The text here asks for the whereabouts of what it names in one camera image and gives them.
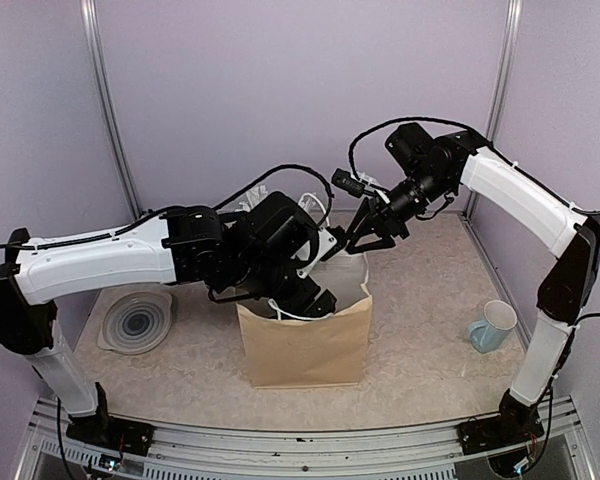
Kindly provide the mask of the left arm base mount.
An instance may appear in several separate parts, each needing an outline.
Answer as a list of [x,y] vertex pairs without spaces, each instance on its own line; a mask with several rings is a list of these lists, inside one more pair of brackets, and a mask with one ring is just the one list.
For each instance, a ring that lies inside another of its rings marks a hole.
[[146,457],[153,440],[154,426],[110,415],[103,387],[96,382],[95,388],[95,412],[84,417],[70,415],[67,436],[89,445]]

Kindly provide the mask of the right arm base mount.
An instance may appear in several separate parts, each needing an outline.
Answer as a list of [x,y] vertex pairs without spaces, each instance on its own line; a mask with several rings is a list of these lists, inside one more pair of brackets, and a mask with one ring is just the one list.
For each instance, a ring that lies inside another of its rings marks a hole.
[[464,455],[500,449],[542,437],[545,433],[537,404],[526,406],[507,390],[495,416],[467,420],[457,427]]

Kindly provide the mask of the aluminium front rail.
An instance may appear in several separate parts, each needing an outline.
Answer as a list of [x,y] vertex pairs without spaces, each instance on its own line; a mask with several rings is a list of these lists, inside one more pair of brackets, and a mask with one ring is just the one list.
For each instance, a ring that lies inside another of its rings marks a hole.
[[467,454],[463,418],[410,426],[332,431],[266,431],[152,421],[145,455],[58,439],[65,415],[53,400],[34,407],[10,479],[493,479],[492,465],[521,450],[510,445]]

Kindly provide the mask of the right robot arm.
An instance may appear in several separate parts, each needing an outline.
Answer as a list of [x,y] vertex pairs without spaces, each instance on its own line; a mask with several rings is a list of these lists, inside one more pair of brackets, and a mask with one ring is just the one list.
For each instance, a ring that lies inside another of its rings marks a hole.
[[349,177],[340,181],[362,200],[346,230],[348,252],[394,247],[408,236],[408,221],[465,188],[509,216],[553,259],[537,289],[526,356],[491,423],[492,436],[511,444],[529,429],[527,410],[547,391],[579,326],[599,270],[600,216],[558,199],[473,132],[432,137],[420,124],[407,123],[385,146],[403,173],[394,187],[382,192]]

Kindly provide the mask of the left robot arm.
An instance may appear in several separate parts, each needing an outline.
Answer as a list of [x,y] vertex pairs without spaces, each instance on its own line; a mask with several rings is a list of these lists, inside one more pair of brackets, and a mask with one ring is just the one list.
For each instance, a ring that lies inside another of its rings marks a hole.
[[168,207],[128,226],[57,240],[18,229],[0,264],[0,344],[26,357],[82,430],[107,445],[120,424],[64,339],[58,298],[131,284],[201,282],[217,302],[235,288],[240,299],[270,299],[288,314],[317,319],[334,311],[336,299],[310,271],[335,244],[290,199],[230,214]]

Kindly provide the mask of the brown paper takeout bag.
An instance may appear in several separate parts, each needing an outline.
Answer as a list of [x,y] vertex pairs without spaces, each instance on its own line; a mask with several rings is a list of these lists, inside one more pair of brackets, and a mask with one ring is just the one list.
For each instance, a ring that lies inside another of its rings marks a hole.
[[311,274],[336,296],[333,314],[306,321],[266,300],[236,306],[247,376],[256,388],[355,385],[363,378],[373,307],[367,256],[341,251]]

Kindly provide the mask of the light blue ceramic mug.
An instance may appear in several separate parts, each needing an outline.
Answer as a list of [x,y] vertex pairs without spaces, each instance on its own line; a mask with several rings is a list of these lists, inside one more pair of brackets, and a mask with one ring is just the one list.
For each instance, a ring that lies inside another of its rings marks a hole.
[[511,305],[502,300],[487,302],[481,317],[468,327],[472,347],[481,354],[497,350],[517,325],[517,315]]

